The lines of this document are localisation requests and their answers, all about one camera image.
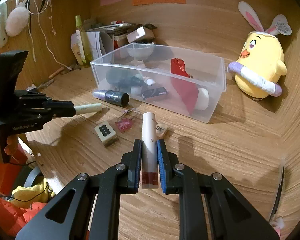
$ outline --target plastic storage bin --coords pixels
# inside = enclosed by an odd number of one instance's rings
[[[174,58],[184,61],[193,78],[170,73]],[[100,90],[122,91],[206,123],[226,91],[223,58],[190,49],[131,43],[92,61],[91,67]]]

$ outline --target hanging plush toy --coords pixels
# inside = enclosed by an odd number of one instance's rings
[[[16,8],[11,11],[6,21],[7,35],[14,37],[21,33],[28,24],[29,15],[26,3],[16,0]]]
[[[0,48],[6,45],[8,41],[8,36],[5,32],[5,26],[7,21],[7,4],[0,3]]]
[[[281,44],[275,35],[291,34],[288,21],[284,15],[277,15],[272,25],[264,30],[250,5],[240,2],[238,8],[256,31],[249,33],[239,59],[231,62],[227,70],[235,73],[235,82],[246,94],[260,100],[268,95],[278,97],[282,89],[277,81],[287,73],[287,68]]]

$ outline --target person's hand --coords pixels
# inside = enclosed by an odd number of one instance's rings
[[[4,152],[7,155],[14,155],[14,153],[17,151],[18,149],[18,135],[10,135],[7,138],[7,146],[4,148]]]

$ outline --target blue gripper pad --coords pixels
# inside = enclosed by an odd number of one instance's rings
[[[163,193],[166,193],[166,190],[167,190],[166,171],[164,169],[160,142],[157,142],[157,150],[158,150],[158,164],[159,164],[161,188],[162,188]]]

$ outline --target white cable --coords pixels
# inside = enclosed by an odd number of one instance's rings
[[[55,28],[53,27],[53,23],[52,23],[52,3],[51,3],[51,0],[49,0],[49,6],[50,6],[50,9],[51,9],[51,16],[49,17],[49,19],[51,19],[52,33],[53,33],[54,35],[57,35],[57,32],[56,32]]]
[[[37,6],[36,1],[35,1],[35,0],[33,0],[33,1],[34,1],[34,4],[35,4],[35,7],[37,8],[37,12],[39,12],[39,8],[38,8],[38,6]],[[40,27],[41,32],[42,32],[42,34],[43,34],[43,36],[44,36],[44,39],[45,39],[45,41],[46,41],[46,46],[47,46],[48,51],[52,54],[52,56],[53,56],[55,62],[57,62],[58,64],[60,64],[60,65],[62,65],[62,66],[65,66],[66,68],[68,68],[68,69],[71,71],[72,68],[70,68],[70,67],[66,66],[65,64],[62,64],[62,63],[60,63],[59,61],[57,61],[57,60],[56,60],[56,57],[55,57],[54,54],[53,54],[53,52],[49,49],[49,47],[48,47],[48,42],[47,42],[47,37],[46,37],[46,35],[44,34],[44,32],[43,32],[43,30],[42,30],[42,27],[41,27],[41,24],[40,24],[39,13],[37,13],[37,16],[38,16],[39,27]]]
[[[29,0],[28,0],[28,3],[27,3],[27,9],[28,9],[29,13],[31,13],[31,14],[33,14],[33,15],[39,15],[39,14],[42,14],[42,13],[46,10],[47,7],[48,7],[48,3],[46,4],[46,7],[44,8],[43,11],[39,12],[39,10],[37,10],[38,13],[33,13],[33,12],[30,12],[30,10],[29,10]]]
[[[32,35],[31,35],[31,32],[30,32],[29,20],[28,20],[28,31],[29,31],[29,35],[30,35],[30,38],[31,38],[31,41],[32,41],[33,60],[34,60],[34,62],[36,62],[36,60],[35,60],[35,54],[34,54],[34,43],[33,43]]]

